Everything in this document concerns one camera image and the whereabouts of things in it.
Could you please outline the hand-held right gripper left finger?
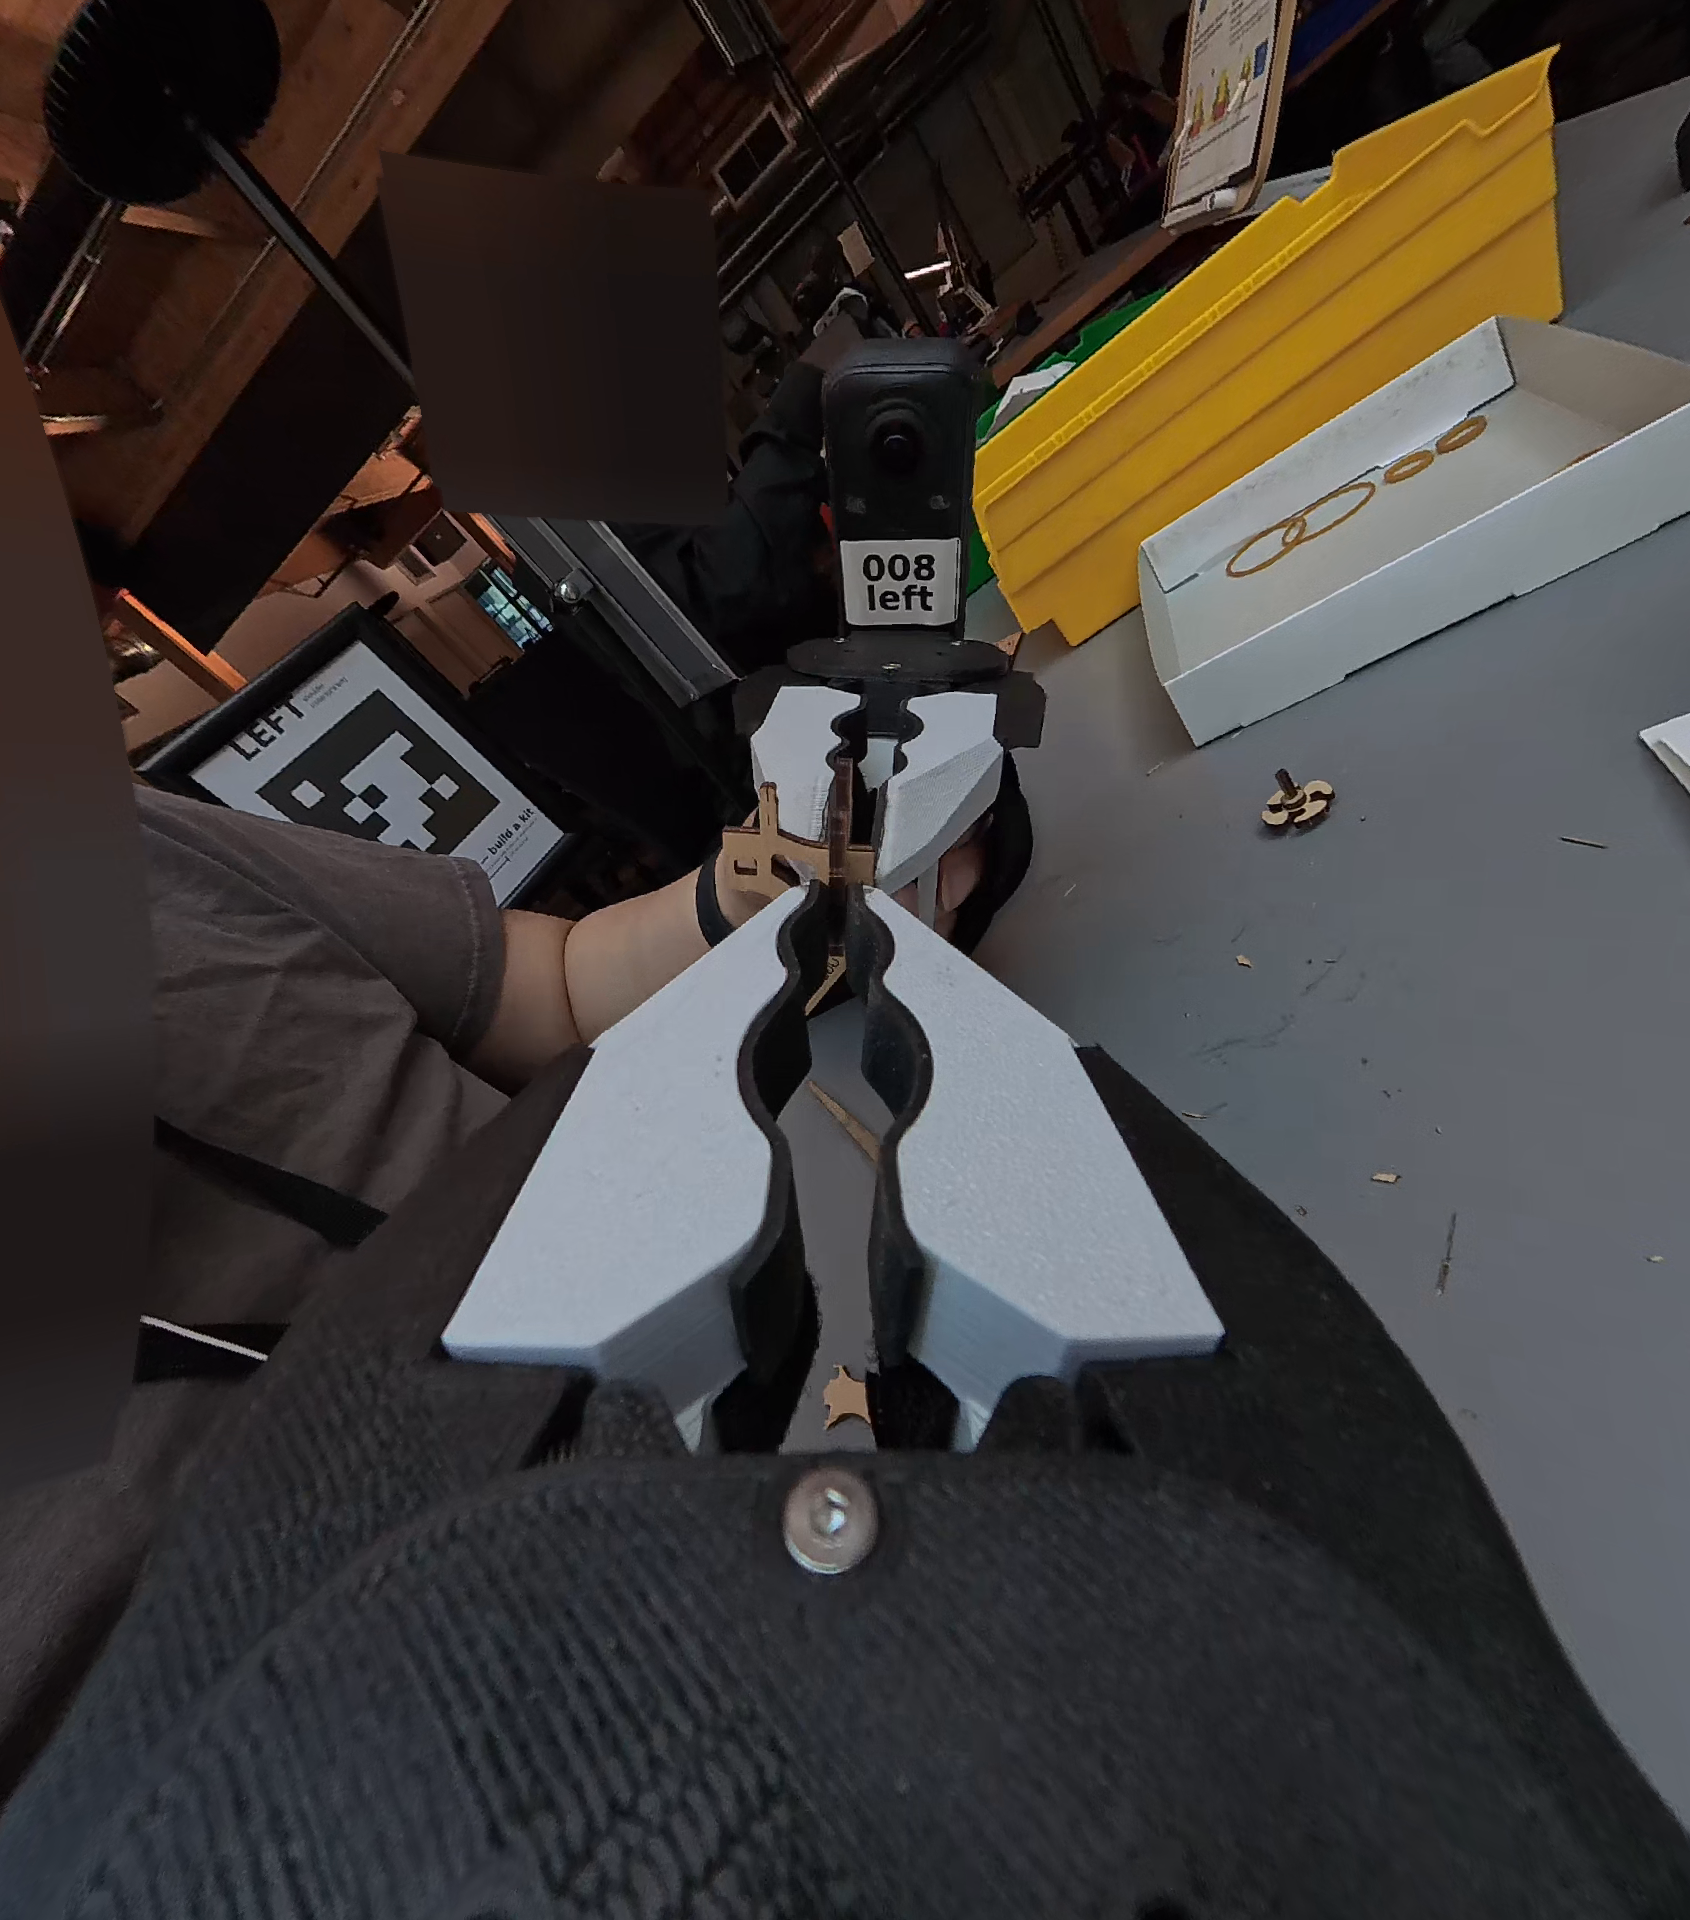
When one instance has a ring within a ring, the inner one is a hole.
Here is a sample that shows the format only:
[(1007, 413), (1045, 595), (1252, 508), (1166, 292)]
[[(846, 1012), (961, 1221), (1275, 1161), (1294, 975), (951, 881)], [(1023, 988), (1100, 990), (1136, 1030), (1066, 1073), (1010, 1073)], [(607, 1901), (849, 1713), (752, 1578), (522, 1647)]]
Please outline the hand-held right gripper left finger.
[(818, 1304), (780, 1118), (810, 1075), (820, 884), (790, 887), (590, 1048), (442, 1331), (456, 1362), (652, 1388), (689, 1449), (777, 1449)]

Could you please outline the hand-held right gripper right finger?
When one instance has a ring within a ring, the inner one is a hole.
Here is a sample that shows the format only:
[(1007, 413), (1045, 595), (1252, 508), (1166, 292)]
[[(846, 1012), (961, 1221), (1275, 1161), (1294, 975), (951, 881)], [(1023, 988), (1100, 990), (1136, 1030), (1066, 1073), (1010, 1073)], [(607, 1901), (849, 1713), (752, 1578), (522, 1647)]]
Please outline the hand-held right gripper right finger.
[(979, 1447), (1019, 1379), (1206, 1357), (1224, 1328), (1066, 1030), (876, 889), (846, 915), (863, 1075), (888, 1109), (868, 1282)]

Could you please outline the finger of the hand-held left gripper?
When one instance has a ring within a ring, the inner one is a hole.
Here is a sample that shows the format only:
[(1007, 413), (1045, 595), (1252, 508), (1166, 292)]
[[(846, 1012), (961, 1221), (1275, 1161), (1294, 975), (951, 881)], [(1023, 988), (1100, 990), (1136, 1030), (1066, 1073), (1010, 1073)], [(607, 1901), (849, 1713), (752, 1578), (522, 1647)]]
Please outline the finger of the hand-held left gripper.
[(930, 691), (905, 703), (917, 724), (876, 798), (876, 887), (919, 881), (993, 808), (1003, 788), (994, 691)]
[(777, 791), (785, 835), (820, 846), (829, 838), (842, 740), (837, 724), (851, 714), (851, 691), (834, 685), (780, 685), (752, 733), (752, 780)]

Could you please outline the long wooden model part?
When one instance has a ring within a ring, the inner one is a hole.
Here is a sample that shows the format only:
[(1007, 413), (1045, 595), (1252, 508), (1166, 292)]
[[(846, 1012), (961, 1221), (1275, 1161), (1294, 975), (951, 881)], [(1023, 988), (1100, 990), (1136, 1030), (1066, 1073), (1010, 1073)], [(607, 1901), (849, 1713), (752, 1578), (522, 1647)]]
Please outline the long wooden model part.
[(812, 975), (804, 999), (807, 1016), (818, 1013), (849, 986), (849, 915), (853, 889), (872, 887), (878, 880), (878, 849), (868, 835), (858, 834), (858, 799), (853, 812), (854, 884), (845, 889), (829, 886), (826, 843), (812, 843), (787, 835), (779, 826), (777, 790), (764, 783), (756, 796), (755, 817), (741, 828), (728, 828), (717, 857), (717, 880), (756, 906), (780, 898), (788, 889), (820, 884), (826, 894), (826, 962), (825, 972)]

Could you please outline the person's left forearm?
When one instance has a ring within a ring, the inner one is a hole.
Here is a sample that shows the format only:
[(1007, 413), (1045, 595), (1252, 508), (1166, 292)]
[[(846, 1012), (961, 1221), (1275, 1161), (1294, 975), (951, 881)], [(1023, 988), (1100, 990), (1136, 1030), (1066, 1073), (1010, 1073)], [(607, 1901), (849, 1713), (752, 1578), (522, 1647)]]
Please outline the person's left forearm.
[(693, 875), (579, 921), (505, 910), (498, 927), (496, 1002), (459, 1053), (498, 1091), (520, 1091), (711, 951)]

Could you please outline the dark grey case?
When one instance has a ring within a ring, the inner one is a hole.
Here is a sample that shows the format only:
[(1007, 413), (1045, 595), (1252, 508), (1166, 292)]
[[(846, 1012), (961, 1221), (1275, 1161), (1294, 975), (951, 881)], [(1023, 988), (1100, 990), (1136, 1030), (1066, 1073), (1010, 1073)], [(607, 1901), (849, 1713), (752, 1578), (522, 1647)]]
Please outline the dark grey case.
[(673, 706), (689, 707), (736, 684), (726, 658), (607, 521), (508, 514), (495, 526), (564, 608), (602, 622)]

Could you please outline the green plastic bin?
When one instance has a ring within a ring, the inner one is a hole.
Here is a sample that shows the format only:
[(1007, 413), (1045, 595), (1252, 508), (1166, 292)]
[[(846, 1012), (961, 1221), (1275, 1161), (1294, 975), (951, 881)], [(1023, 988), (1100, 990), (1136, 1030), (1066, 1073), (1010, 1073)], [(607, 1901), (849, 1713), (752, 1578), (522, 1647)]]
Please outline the green plastic bin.
[(1160, 287), (1142, 297), (1126, 299), (1125, 304), (1099, 313), (1089, 324), (1082, 324), (1068, 340), (1053, 347), (1045, 359), (1015, 375), (1009, 386), (1001, 389), (997, 402), (1003, 405), (1005, 399), (1021, 391), (1027, 396), (1039, 396), (1046, 391), (1053, 383), (1057, 383), (1059, 378), (1064, 375), (1064, 371), (1071, 371), (1082, 362), (1091, 359), (1104, 344), (1109, 344), (1130, 324), (1142, 318), (1150, 307), (1162, 302), (1169, 289), (1170, 287)]

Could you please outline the yellow plastic bin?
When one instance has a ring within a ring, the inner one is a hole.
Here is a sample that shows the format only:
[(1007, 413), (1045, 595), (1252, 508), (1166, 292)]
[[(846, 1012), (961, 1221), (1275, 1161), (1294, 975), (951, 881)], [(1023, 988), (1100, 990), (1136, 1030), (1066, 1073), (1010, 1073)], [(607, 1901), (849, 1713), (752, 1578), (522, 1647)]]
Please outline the yellow plastic bin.
[(1016, 624), (1140, 602), (1145, 540), (1477, 324), (1565, 310), (1551, 46), (1342, 148), (976, 451)]

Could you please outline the framed black-white marker sign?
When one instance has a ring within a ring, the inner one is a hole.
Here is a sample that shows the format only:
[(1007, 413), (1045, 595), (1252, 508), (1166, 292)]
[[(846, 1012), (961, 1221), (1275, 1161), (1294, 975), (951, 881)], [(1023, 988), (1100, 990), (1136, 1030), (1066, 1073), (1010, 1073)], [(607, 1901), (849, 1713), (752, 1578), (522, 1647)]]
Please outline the framed black-white marker sign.
[(139, 765), (153, 788), (478, 866), (525, 906), (582, 843), (579, 804), (474, 724), (374, 608), (344, 606)]

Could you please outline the white cardboard box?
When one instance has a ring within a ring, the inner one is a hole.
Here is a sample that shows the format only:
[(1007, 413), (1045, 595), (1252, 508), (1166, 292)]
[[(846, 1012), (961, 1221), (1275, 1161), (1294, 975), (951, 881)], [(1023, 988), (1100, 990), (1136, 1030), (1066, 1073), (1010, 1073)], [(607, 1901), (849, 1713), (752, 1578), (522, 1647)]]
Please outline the white cardboard box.
[[(1399, 485), (1387, 468), (1483, 416)], [(1248, 579), (1236, 547), (1342, 484), (1379, 495)], [(1203, 747), (1690, 514), (1690, 362), (1492, 315), (1146, 537), (1154, 671)]]

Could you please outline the instruction sheet clipboard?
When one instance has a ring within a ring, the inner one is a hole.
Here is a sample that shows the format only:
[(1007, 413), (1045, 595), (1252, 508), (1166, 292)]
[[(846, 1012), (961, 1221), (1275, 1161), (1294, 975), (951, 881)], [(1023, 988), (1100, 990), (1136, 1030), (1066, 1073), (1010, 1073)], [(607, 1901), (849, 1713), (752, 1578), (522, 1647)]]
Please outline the instruction sheet clipboard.
[(1297, 1), (1190, 1), (1160, 228), (1173, 236), (1252, 212), (1270, 174)]

